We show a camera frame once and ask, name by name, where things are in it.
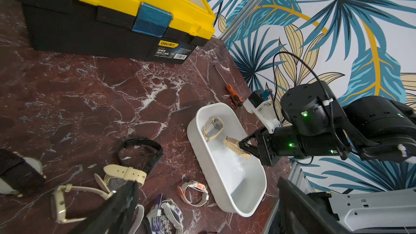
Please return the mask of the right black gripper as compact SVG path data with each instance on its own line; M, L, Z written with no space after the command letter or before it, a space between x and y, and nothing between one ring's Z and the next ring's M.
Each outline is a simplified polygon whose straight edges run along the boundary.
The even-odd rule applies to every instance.
M273 167L285 156L306 157L301 139L292 126L277 127L272 134L262 127L239 141L238 145L245 153L258 158L263 166Z

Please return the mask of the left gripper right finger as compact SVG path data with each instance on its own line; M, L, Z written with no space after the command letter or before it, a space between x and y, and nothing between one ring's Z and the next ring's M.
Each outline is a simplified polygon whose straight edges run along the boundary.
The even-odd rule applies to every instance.
M343 234L341 226L324 208L292 182L278 181L279 212L285 234Z

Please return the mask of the beige looped watch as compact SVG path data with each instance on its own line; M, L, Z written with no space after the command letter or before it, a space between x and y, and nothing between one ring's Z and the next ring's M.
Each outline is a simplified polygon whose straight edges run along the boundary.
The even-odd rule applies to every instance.
M118 191L119 188L121 188L127 182L136 182L138 186L142 187L145 184L145 180L147 178L147 173L143 170L116 164L105 166L104 172L104 178L100 177L98 174L94 175L94 179L99 185L99 188L65 184L58 186L54 190L51 195L50 204L52 218L55 223L68 224L77 223L84 220L84 218L67 218L67 207L65 201L66 193L71 191L88 192L98 195L104 200L108 200Z

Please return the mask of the white plastic storage tray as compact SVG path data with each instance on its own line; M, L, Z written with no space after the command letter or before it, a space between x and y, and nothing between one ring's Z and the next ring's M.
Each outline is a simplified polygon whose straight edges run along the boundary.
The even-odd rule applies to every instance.
M203 132L219 118L223 131L206 141ZM260 161L245 159L225 146L226 138L247 137L234 111L224 103L200 108L187 127L187 137L218 207L242 217L251 217L267 189L267 178Z

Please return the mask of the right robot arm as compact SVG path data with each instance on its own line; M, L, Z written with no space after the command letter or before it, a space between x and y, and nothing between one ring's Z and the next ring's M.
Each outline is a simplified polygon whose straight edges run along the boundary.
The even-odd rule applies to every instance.
M280 100L286 127L273 118L239 142L240 149L274 166L284 156L294 158L355 153L361 160L416 162L416 113L405 104L364 96L341 106L323 81L288 90ZM278 182L281 227L286 234L386 234L416 231L416 190L374 194L305 194L292 182Z

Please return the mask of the beige strap watch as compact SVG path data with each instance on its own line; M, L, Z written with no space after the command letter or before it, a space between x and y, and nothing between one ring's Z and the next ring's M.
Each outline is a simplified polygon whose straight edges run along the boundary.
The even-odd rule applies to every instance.
M234 139L234 138L230 138L230 137L226 137L223 141L224 145L229 148L230 150L232 150L234 153L236 153L238 156L243 157L244 159L250 159L251 154L247 153L246 151L242 150L239 147L239 140Z

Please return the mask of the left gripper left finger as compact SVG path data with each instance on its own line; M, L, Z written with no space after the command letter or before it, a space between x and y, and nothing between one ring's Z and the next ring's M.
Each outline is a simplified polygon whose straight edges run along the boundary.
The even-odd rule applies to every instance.
M96 192L107 198L79 225L70 230L71 234L127 234L133 225L133 215L138 204L139 184L127 181L115 193L109 190L103 180Z

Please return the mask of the beige square watch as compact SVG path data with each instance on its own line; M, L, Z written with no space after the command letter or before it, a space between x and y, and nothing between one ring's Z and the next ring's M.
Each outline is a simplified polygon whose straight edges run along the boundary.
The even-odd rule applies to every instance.
M224 124L220 118L213 118L210 120L208 125L203 130L203 137L208 143L213 139L217 138L219 134L223 131Z

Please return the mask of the dark brown strap watch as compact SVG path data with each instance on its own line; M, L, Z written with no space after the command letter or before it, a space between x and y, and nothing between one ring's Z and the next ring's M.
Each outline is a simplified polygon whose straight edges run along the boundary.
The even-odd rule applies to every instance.
M31 196L46 182L40 160L1 149L1 194Z

